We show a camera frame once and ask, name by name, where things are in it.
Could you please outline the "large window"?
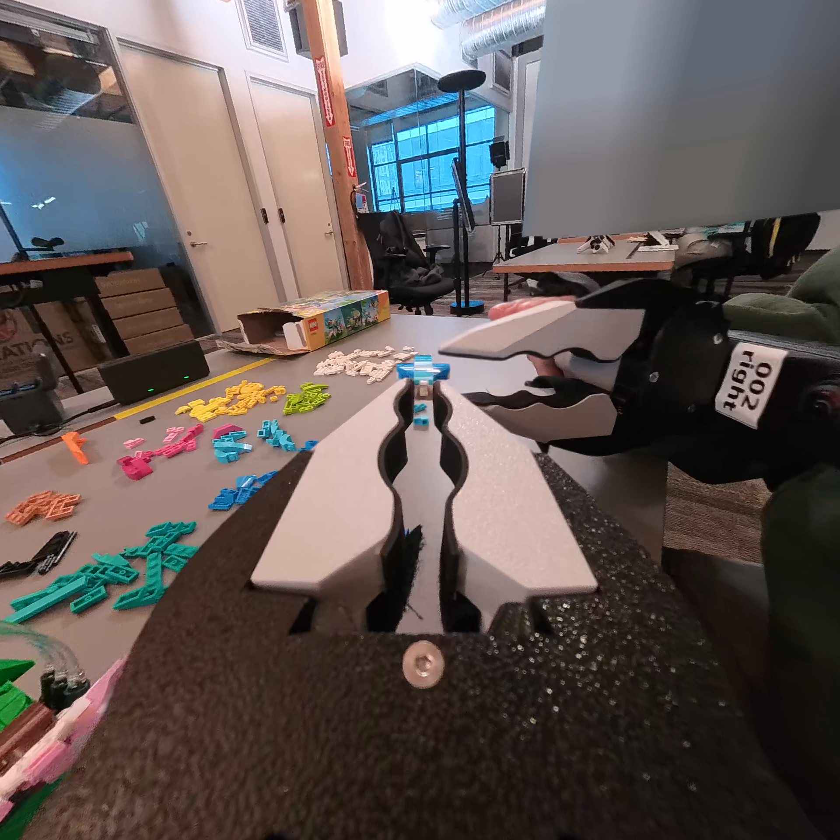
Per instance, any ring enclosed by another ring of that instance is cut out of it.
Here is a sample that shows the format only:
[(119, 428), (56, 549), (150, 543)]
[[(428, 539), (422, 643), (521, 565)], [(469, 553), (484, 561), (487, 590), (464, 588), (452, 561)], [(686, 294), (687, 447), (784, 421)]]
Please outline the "large window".
[[(478, 99), (465, 105), (465, 160), (469, 200), (489, 200), (490, 142), (507, 114)], [(452, 161), (459, 157), (460, 119), (445, 107), (378, 119), (360, 130), (378, 211), (443, 211), (457, 197)]]

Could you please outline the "pile of lime lego pieces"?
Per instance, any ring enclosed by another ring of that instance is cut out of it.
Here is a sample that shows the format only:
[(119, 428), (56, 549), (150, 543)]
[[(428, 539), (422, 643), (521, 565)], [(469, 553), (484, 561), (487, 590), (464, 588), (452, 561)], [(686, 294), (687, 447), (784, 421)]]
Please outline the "pile of lime lego pieces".
[(284, 416), (309, 413), (323, 406), (331, 398), (329, 387), (313, 382), (303, 383), (298, 392), (286, 394)]

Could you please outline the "black office chair with cloth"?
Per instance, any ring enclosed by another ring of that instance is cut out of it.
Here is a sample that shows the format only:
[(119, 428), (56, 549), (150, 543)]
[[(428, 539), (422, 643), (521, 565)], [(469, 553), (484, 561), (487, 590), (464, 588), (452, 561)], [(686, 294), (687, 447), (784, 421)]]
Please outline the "black office chair with cloth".
[(386, 291), (391, 306), (433, 316), (434, 302), (455, 291), (455, 282), (426, 254), (404, 216), (397, 212), (357, 213), (373, 270), (374, 289)]

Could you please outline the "person's right hand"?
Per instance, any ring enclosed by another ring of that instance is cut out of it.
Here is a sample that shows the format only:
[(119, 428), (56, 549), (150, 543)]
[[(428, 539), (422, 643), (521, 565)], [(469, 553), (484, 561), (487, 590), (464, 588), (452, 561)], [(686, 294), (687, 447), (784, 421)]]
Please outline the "person's right hand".
[[(516, 300), (504, 301), (489, 310), (488, 318), (491, 321), (509, 318), (512, 315), (526, 310), (537, 308), (544, 303), (556, 301), (574, 301), (574, 296), (560, 296), (560, 297), (531, 297), (521, 298)], [(527, 355), (528, 360), (532, 364), (537, 377), (557, 377), (564, 378), (565, 373), (558, 366), (554, 358), (544, 359), (538, 355)]]

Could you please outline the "light panel on tripod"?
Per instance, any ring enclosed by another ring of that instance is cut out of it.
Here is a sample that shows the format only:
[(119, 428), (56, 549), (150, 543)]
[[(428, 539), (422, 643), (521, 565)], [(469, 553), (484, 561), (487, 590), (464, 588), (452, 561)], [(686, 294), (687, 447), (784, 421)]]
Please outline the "light panel on tripod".
[(521, 224), (524, 215), (527, 169), (496, 171), (490, 176), (490, 224)]

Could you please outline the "black floor lamp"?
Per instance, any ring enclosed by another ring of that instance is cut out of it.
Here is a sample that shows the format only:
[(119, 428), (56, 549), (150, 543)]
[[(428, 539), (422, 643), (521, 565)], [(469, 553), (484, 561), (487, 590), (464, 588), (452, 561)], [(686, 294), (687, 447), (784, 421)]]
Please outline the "black floor lamp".
[(475, 215), (469, 199), (466, 161), (466, 93), (480, 88), (487, 76), (478, 69), (459, 70), (441, 77), (437, 87), (442, 93), (457, 97), (458, 152), (452, 163), (457, 197), (453, 202), (455, 303), (450, 310), (456, 317), (472, 316), (484, 311), (482, 301), (469, 296), (469, 233), (475, 229)]

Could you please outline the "black charging device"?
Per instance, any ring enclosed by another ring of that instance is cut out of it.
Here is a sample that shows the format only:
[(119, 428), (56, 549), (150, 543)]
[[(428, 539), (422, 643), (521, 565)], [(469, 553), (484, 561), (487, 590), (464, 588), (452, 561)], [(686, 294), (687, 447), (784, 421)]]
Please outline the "black charging device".
[(23, 382), (2, 385), (1, 420), (16, 437), (51, 434), (61, 428), (66, 414), (56, 395), (57, 379), (49, 357), (39, 352), (35, 375)]

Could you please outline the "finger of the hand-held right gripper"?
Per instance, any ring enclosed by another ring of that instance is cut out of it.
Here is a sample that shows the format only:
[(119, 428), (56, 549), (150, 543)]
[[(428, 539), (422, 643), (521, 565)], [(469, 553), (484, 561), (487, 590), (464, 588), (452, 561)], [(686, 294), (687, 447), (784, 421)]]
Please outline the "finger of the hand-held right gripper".
[(470, 392), (465, 399), (509, 433), (540, 444), (607, 437), (613, 433), (618, 418), (613, 399), (588, 386), (583, 394)]
[(639, 337), (643, 309), (585, 308), (550, 301), (504, 318), (486, 320), (442, 344), (442, 355), (505, 361), (517, 355), (552, 358), (581, 351), (595, 361), (615, 361)]

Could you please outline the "pile of azure lego pieces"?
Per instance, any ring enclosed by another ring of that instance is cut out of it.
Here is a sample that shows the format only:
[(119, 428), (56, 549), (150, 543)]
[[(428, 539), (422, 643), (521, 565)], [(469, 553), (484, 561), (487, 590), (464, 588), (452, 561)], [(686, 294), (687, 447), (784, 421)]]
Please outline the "pile of azure lego pieces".
[(263, 421), (257, 435), (270, 447), (288, 453), (312, 451), (319, 443), (316, 439), (309, 439), (301, 446), (296, 445), (288, 431), (280, 427), (276, 419)]

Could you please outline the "silver spiral air duct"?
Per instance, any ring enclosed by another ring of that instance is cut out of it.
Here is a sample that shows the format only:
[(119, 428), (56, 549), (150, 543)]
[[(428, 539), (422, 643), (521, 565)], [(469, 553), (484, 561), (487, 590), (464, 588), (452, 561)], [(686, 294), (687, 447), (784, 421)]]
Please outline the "silver spiral air duct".
[(432, 23), (457, 27), (466, 62), (504, 51), (543, 35), (546, 1), (434, 1)]

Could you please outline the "small blue white lego build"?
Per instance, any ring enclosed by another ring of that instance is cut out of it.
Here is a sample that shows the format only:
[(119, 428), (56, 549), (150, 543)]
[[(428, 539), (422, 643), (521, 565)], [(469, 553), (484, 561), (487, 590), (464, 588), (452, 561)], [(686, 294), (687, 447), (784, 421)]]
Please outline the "small blue white lego build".
[(430, 354), (418, 354), (397, 364), (396, 372), (399, 379), (413, 383), (413, 427), (428, 429), (434, 414), (434, 385), (449, 378), (450, 364), (435, 362)]

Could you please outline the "printed cardboard boxes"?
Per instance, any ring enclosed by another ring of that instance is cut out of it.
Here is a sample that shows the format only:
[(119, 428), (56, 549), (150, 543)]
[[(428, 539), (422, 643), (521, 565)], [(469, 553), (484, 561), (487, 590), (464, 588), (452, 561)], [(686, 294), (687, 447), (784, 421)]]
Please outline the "printed cardboard boxes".
[[(85, 308), (52, 302), (38, 304), (35, 310), (74, 374), (91, 369), (102, 360), (99, 345), (90, 335), (84, 319)], [(37, 376), (36, 358), (41, 354), (49, 358), (57, 377), (65, 374), (30, 310), (1, 310), (2, 387), (34, 380)]]

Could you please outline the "pile of blue lego pieces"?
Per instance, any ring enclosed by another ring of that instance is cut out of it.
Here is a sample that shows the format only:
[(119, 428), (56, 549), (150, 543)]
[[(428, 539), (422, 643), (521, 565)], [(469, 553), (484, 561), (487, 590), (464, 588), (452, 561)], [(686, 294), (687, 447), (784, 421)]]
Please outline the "pile of blue lego pieces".
[(262, 489), (268, 481), (274, 478), (278, 470), (271, 470), (265, 474), (238, 476), (234, 487), (222, 488), (207, 508), (210, 511), (230, 511), (234, 507), (246, 504)]

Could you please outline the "wooden post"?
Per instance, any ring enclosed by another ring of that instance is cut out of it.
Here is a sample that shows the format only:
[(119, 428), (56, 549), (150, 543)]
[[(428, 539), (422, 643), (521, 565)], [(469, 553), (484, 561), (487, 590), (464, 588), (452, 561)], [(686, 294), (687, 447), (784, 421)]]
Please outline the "wooden post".
[(316, 77), (322, 126), (329, 148), (332, 185), (350, 287), (374, 287), (371, 258), (356, 222), (358, 169), (351, 139), (350, 114), (344, 92), (339, 33), (332, 1), (302, 1), (311, 60)]

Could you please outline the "stack of cardboard boxes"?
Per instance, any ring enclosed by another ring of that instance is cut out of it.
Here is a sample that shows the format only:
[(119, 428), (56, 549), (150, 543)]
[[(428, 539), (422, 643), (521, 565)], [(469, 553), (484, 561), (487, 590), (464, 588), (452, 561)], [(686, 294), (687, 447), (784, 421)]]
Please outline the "stack of cardboard boxes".
[(102, 306), (128, 354), (151, 353), (194, 339), (160, 269), (113, 271), (95, 280)]

